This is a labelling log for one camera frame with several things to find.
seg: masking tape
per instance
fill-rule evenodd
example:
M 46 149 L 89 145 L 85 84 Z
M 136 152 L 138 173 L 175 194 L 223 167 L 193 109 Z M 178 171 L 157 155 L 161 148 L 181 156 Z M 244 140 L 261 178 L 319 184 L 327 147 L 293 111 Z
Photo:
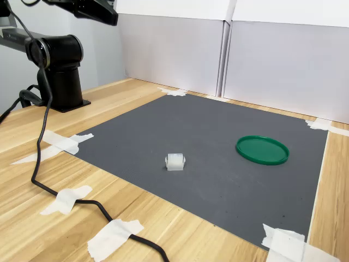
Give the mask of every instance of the masking tape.
M 136 235 L 143 229 L 138 220 L 112 220 L 87 242 L 88 252 L 95 262 L 100 262 L 125 243 L 131 234 Z
M 332 121 L 326 120 L 322 118 L 317 118 L 315 121 L 309 121 L 305 120 L 308 126 L 310 126 L 311 129 L 321 129 L 321 130 L 328 130 L 331 133 L 339 134 L 339 135 L 345 135 L 349 136 L 349 130 L 332 127 Z
M 161 89 L 163 93 L 167 93 L 168 95 L 170 96 L 185 96 L 186 93 L 187 93 L 187 90 L 182 90 L 182 89 L 178 89 L 178 90 L 169 90 L 169 89 L 165 89 L 165 88 L 162 88 L 162 87 L 158 87 L 158 89 Z
M 222 102 L 228 102 L 230 99 L 223 98 L 223 97 L 214 97 L 214 96 L 205 96 L 206 98 L 217 100 L 217 101 L 222 101 Z
M 90 186 L 82 186 L 77 189 L 65 188 L 58 192 L 56 199 L 47 208 L 40 212 L 41 215 L 49 215 L 56 211 L 67 215 L 73 209 L 75 201 L 82 199 L 92 191 Z
M 340 262 L 338 258 L 304 242 L 304 235 L 264 225 L 262 245 L 270 248 L 267 262 Z
M 46 130 L 43 136 L 43 141 L 51 144 L 46 149 L 41 151 L 41 161 L 44 161 L 48 158 L 54 157 L 62 151 L 67 151 L 70 154 L 76 154 L 79 151 L 78 144 L 84 142 L 87 139 L 93 137 L 93 134 L 88 135 L 73 135 L 70 138 L 58 135 L 50 130 Z M 35 162 L 37 160 L 38 154 L 32 154 L 28 157 L 22 158 L 11 165 L 21 164 L 27 162 Z

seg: white cardboard box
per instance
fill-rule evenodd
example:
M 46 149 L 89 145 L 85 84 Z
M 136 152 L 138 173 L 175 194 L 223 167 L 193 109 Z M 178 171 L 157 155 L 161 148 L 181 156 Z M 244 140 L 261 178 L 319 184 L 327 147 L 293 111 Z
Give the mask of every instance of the white cardboard box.
M 236 0 L 118 0 L 126 76 L 220 95 Z
M 222 96 L 349 123 L 349 1 L 238 0 Z

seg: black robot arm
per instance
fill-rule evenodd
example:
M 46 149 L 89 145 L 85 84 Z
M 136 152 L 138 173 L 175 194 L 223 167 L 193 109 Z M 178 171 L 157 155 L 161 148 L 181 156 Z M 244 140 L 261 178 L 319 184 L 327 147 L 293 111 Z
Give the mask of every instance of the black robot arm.
M 118 14 L 107 0 L 42 1 L 61 7 L 78 18 L 88 18 L 113 26 L 117 24 Z M 10 17 L 10 6 L 7 0 L 0 0 L 0 18 L 2 17 Z M 35 38 L 35 43 L 23 29 L 0 28 L 0 30 L 2 30 L 0 45 L 25 52 L 30 61 L 39 68 L 45 69 L 52 90 L 51 107 L 53 109 L 67 112 L 90 104 L 89 101 L 82 99 L 78 67 L 83 58 L 83 48 L 77 37 L 73 35 L 50 37 L 30 32 Z M 37 77 L 42 102 L 37 103 L 37 99 L 30 100 L 33 96 L 20 97 L 20 99 L 29 99 L 35 105 L 46 105 L 49 95 L 44 86 L 42 71 L 39 71 Z
M 43 0 L 71 12 L 77 18 L 88 18 L 116 26 L 118 14 L 106 0 Z

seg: small white cube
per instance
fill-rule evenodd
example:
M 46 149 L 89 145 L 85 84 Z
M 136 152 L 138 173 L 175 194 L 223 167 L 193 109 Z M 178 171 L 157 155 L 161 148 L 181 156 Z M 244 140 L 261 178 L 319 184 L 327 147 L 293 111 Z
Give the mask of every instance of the small white cube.
M 165 157 L 165 163 L 168 171 L 183 170 L 185 157 L 183 154 L 168 154 Z

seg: green lid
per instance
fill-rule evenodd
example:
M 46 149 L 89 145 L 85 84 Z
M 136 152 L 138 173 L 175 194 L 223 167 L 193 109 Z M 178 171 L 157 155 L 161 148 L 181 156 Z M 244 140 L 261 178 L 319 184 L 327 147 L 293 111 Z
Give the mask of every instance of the green lid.
M 236 150 L 244 158 L 263 165 L 280 165 L 290 155 L 288 148 L 282 143 L 259 135 L 240 138 Z

